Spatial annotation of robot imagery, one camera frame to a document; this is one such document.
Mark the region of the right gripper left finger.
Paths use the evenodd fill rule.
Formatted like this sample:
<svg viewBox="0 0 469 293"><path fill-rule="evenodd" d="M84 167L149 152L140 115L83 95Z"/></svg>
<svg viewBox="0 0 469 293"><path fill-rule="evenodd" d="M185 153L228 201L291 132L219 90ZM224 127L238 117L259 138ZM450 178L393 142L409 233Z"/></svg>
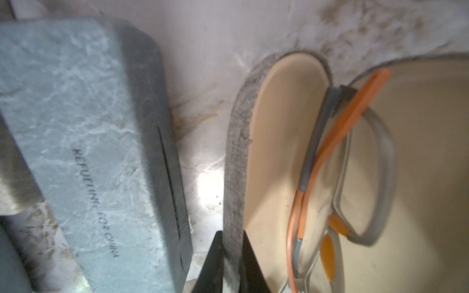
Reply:
<svg viewBox="0 0 469 293"><path fill-rule="evenodd" d="M217 231L192 293L222 293L224 275L223 232Z"/></svg>

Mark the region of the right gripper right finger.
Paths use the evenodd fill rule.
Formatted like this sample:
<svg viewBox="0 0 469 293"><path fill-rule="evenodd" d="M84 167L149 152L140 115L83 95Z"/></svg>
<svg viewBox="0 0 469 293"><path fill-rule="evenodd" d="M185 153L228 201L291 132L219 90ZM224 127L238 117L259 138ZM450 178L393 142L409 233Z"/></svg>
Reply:
<svg viewBox="0 0 469 293"><path fill-rule="evenodd" d="M246 232L243 235L240 263L240 293L270 293Z"/></svg>

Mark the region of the beige case with brown glasses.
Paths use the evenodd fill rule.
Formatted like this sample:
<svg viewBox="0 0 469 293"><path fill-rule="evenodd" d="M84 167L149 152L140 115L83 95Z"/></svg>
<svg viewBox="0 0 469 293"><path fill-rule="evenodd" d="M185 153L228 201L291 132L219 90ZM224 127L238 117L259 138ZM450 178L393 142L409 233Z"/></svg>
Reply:
<svg viewBox="0 0 469 293"><path fill-rule="evenodd" d="M247 233L271 293L469 290L469 56L334 85L308 51L248 75L228 127L222 290Z"/></svg>

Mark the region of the grey case mint lining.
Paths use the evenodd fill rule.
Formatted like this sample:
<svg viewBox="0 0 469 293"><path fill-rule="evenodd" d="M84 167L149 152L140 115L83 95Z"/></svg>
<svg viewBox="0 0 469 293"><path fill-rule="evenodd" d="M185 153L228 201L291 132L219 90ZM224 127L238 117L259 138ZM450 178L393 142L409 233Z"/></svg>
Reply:
<svg viewBox="0 0 469 293"><path fill-rule="evenodd" d="M1 25L1 116L96 293L180 293L192 258L156 43L114 19Z"/></svg>

